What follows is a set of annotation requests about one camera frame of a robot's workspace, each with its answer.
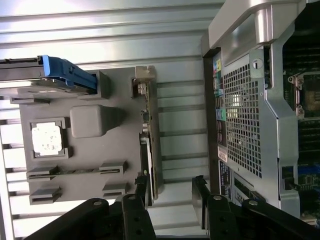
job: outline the perforated metal panel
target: perforated metal panel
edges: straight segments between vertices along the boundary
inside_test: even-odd
[[[258,82],[244,65],[223,76],[228,157],[262,178]]]

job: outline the ribbed metal wall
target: ribbed metal wall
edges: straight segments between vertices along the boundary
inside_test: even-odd
[[[204,233],[191,205],[190,182],[208,175],[200,38],[222,3],[0,1],[0,59],[50,55],[85,70],[155,66],[165,188],[149,213],[158,235]],[[82,202],[29,204],[18,107],[0,100],[0,197],[9,240]]]

